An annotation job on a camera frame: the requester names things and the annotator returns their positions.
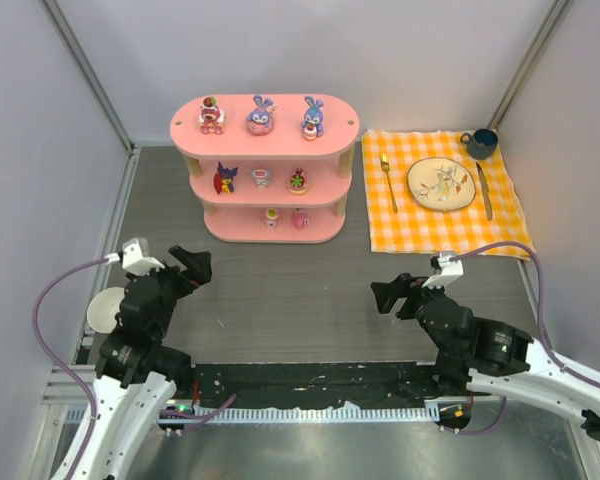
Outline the pink pig toy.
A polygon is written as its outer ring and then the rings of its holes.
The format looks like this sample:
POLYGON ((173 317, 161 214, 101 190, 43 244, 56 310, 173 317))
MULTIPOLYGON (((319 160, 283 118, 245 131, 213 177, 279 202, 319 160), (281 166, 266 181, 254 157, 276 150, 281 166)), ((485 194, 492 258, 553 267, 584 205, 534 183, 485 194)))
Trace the pink pig toy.
POLYGON ((291 225, 298 230, 302 230, 309 225, 308 213, 304 209, 294 209, 291 214, 291 225))

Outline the purple bunny with cake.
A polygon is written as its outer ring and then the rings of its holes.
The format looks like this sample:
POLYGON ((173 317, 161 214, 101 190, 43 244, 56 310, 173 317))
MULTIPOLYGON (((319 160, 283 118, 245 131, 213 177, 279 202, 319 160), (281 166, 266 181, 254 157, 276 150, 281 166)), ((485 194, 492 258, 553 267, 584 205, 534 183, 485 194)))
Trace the purple bunny with cake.
POLYGON ((312 96, 305 96, 308 109, 305 111, 301 122, 302 134, 305 140, 313 141, 324 135, 324 103, 312 96))

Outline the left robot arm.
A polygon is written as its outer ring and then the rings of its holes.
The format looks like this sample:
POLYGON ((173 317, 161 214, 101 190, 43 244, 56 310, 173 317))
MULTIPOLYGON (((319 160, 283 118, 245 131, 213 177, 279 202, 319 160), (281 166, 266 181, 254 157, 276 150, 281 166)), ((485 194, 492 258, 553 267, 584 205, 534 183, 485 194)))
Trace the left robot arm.
POLYGON ((162 341, 177 302, 212 278, 211 254, 169 249, 169 266, 134 238, 108 262, 120 262, 128 283, 95 301, 111 314, 89 318, 105 334, 91 383, 93 397, 55 478, 123 479, 165 403, 191 380, 191 358, 162 341))

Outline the pink bear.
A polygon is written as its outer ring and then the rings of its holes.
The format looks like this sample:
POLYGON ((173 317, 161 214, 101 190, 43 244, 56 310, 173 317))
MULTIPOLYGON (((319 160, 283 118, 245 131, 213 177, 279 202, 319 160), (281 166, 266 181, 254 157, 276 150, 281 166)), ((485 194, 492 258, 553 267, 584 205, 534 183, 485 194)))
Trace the pink bear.
POLYGON ((198 123, 203 134, 221 135, 225 130, 225 112, 214 96, 207 96, 200 105, 198 123))
POLYGON ((294 195, 303 195, 308 190, 308 179, 302 168, 296 168, 289 177, 287 188, 294 195))

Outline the red yellow bird toy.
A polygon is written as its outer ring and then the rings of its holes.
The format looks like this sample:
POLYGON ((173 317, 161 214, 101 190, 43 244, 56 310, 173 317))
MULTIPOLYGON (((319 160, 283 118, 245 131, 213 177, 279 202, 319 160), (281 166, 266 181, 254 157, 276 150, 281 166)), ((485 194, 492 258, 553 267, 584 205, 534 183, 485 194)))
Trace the red yellow bird toy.
POLYGON ((232 194, 235 191, 234 180, 238 174, 238 167, 225 167, 221 162, 217 163, 216 173, 213 178, 215 192, 220 194, 232 194))

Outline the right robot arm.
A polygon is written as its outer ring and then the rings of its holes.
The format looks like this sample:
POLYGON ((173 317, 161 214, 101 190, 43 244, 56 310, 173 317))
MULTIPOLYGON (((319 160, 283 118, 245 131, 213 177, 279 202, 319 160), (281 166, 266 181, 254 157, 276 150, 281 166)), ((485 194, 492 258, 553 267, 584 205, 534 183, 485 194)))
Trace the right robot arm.
POLYGON ((539 339, 476 316, 446 295, 455 276, 401 274, 371 285, 379 313, 414 320, 438 349, 435 374, 472 393, 505 397, 577 423, 600 442, 600 373, 568 365, 539 339))

